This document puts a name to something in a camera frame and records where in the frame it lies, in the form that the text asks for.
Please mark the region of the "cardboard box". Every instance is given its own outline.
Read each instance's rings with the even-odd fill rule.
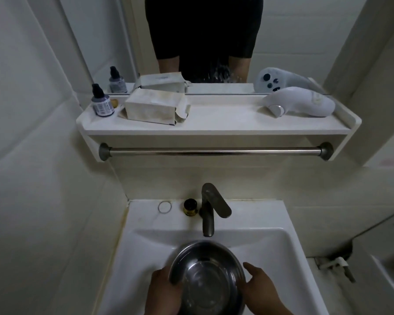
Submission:
[[[149,74],[140,76],[134,84],[133,90],[136,88],[141,89],[154,89],[158,91],[171,91],[174,93],[185,93],[186,88],[191,85],[182,77],[181,72],[176,73],[162,73],[162,74]]]
[[[124,103],[127,119],[166,125],[186,120],[190,104],[184,93],[137,88]]]

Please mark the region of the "tiled floor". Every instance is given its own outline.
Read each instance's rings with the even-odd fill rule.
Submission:
[[[313,258],[307,259],[330,315],[356,315],[343,296],[335,276],[329,270],[319,270]]]

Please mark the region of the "faucet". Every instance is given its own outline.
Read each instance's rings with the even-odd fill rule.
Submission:
[[[230,217],[232,210],[213,184],[203,185],[201,199],[200,216],[203,218],[203,235],[211,237],[215,233],[213,209],[222,218]]]

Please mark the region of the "white sink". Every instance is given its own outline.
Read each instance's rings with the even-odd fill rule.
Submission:
[[[282,201],[232,200],[231,217],[215,213],[211,240],[228,247],[240,262],[250,262],[273,280],[295,315],[328,315],[318,287]],[[199,215],[187,217],[182,201],[167,214],[159,200],[137,200],[130,209],[98,315],[143,315],[150,276],[182,244],[203,237]],[[245,271],[247,281],[251,276]],[[251,312],[246,308],[244,315]]]

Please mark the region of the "short sleeve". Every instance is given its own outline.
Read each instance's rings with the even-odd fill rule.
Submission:
[[[177,15],[174,12],[178,8],[177,0],[145,0],[144,6],[156,58],[177,57],[179,40],[176,37]]]
[[[235,7],[235,33],[231,35],[229,55],[251,58],[263,15],[263,0],[239,0]]]

